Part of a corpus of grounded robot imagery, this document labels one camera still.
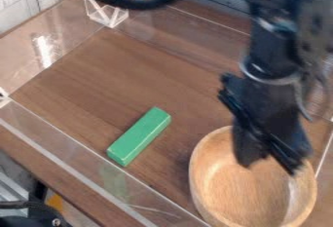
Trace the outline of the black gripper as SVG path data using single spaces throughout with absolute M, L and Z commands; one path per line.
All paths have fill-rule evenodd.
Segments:
M 233 74 L 220 75 L 218 100 L 234 116 L 233 152 L 238 164 L 249 168 L 271 157 L 294 176 L 311 153 L 299 122 L 299 108 L 290 85 L 258 83 Z

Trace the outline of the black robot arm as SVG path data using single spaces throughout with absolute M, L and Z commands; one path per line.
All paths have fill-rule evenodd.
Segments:
M 99 0 L 127 10 L 156 10 L 179 0 Z M 311 152 L 301 124 L 315 87 L 323 90 L 319 113 L 331 104 L 322 62 L 333 56 L 333 0 L 243 0 L 250 7 L 249 53 L 242 74 L 219 76 L 216 97 L 234 116 L 233 150 L 249 167 L 273 157 L 293 174 Z

